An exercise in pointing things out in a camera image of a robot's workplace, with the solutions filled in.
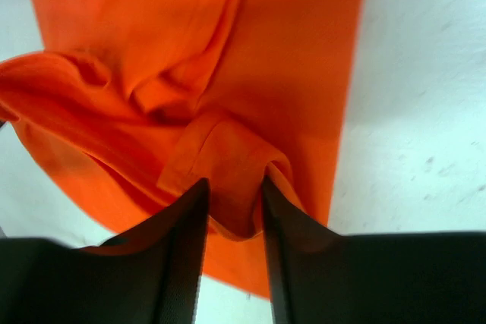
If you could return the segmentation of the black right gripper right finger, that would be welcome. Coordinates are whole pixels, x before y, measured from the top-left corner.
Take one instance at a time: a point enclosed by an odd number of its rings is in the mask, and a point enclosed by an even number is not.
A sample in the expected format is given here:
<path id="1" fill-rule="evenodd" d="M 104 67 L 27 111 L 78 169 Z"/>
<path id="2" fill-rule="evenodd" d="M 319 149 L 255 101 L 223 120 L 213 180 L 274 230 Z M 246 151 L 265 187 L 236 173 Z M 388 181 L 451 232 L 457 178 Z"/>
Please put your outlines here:
<path id="1" fill-rule="evenodd" d="M 276 323 L 483 323 L 482 232 L 340 235 L 266 178 L 264 242 Z"/>

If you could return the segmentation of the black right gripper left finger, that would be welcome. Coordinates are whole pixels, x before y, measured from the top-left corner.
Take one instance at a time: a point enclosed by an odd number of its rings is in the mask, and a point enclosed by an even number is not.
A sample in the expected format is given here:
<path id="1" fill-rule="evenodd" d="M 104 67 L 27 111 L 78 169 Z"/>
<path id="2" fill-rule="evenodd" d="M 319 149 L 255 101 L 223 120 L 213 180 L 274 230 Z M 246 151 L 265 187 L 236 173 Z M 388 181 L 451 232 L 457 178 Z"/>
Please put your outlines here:
<path id="1" fill-rule="evenodd" d="M 190 323 L 204 258 L 209 184 L 98 246 L 1 241 L 3 323 Z"/>

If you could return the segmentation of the orange t shirt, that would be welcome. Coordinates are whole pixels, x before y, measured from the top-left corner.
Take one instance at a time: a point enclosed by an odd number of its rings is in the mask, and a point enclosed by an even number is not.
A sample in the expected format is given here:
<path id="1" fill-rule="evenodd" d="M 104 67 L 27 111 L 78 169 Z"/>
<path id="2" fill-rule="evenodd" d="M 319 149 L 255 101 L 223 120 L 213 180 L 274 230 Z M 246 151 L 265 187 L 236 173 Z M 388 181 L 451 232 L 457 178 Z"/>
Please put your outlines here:
<path id="1" fill-rule="evenodd" d="M 123 232 L 201 178 L 204 272 L 268 297 L 260 186 L 329 216 L 361 0 L 33 0 L 44 49 L 1 64 L 1 118 Z"/>

